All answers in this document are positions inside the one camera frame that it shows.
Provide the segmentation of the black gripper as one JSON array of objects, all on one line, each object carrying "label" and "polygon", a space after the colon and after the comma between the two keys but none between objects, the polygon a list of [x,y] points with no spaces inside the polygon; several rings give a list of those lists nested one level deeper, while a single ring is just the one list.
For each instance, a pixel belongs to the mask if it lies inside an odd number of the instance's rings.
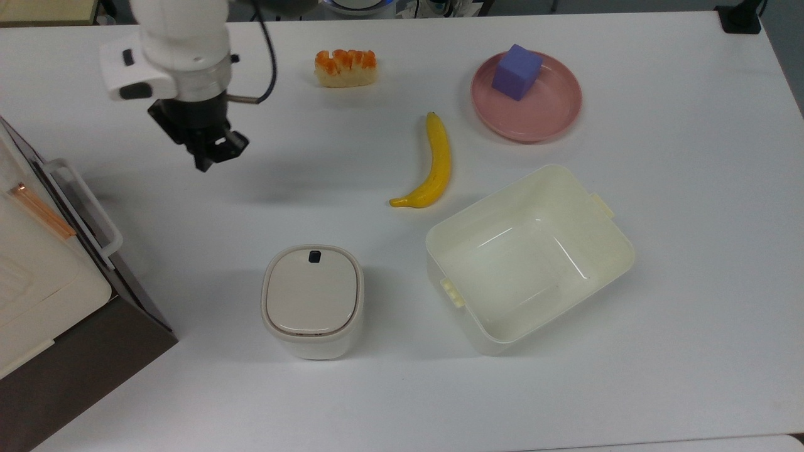
[{"label": "black gripper", "polygon": [[156,100],[148,114],[178,145],[193,153],[195,168],[207,172],[219,160],[241,156],[249,146],[249,138],[238,131],[230,131],[227,119],[227,94],[216,95],[202,101],[176,99]]}]

